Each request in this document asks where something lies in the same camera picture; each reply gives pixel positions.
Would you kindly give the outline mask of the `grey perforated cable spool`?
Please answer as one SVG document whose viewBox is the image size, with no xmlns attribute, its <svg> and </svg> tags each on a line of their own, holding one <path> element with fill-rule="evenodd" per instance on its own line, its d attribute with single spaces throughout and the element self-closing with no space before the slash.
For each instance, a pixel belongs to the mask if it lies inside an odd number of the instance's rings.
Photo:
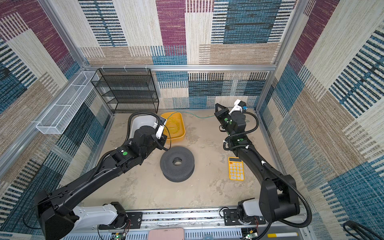
<svg viewBox="0 0 384 240">
<path fill-rule="evenodd" d="M 195 158 L 189 149 L 174 146 L 162 155 L 160 167 L 166 179 L 180 183 L 190 178 L 194 173 Z"/>
</svg>

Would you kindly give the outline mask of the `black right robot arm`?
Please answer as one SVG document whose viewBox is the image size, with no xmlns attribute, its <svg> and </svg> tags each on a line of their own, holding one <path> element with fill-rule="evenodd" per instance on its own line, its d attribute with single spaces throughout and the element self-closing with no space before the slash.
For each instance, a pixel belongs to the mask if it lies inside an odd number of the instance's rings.
<svg viewBox="0 0 384 240">
<path fill-rule="evenodd" d="M 298 191 L 295 179 L 283 175 L 256 150 L 248 134 L 259 127 L 258 117 L 247 111 L 246 103 L 237 100 L 229 110 L 216 103 L 215 117 L 221 132 L 227 133 L 223 149 L 242 160 L 261 184 L 259 209 L 267 222 L 281 222 L 294 228 L 305 228 L 313 219 L 311 207 Z"/>
</svg>

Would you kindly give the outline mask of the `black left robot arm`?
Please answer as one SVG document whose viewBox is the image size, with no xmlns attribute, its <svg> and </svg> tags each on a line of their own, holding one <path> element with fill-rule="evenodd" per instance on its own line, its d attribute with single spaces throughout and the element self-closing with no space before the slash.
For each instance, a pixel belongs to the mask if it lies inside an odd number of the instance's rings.
<svg viewBox="0 0 384 240">
<path fill-rule="evenodd" d="M 153 113 L 131 114 L 126 140 L 120 147 L 106 152 L 93 169 L 73 182 L 51 193 L 39 192 L 34 210 L 45 239 L 60 240 L 73 230 L 92 226 L 127 227 L 129 219 L 120 203 L 90 208 L 81 208 L 79 203 L 109 181 L 141 165 L 155 149 L 164 150 L 166 122 Z"/>
</svg>

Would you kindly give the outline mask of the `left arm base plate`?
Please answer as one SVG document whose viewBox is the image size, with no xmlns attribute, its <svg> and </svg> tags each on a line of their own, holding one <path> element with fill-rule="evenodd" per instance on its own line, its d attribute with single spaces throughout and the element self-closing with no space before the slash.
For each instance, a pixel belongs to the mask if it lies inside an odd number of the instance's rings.
<svg viewBox="0 0 384 240">
<path fill-rule="evenodd" d="M 99 230 L 128 230 L 141 227 L 143 212 L 119 214 L 110 225 L 100 225 Z"/>
</svg>

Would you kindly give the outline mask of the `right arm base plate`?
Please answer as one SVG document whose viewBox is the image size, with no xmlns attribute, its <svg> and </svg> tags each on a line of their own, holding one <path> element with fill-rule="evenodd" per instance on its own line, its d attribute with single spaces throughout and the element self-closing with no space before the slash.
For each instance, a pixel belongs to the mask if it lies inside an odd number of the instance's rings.
<svg viewBox="0 0 384 240">
<path fill-rule="evenodd" d="M 224 219 L 225 226 L 253 226 L 267 224 L 265 218 L 261 216 L 240 217 L 236 209 L 227 207 L 219 210 L 219 215 Z"/>
</svg>

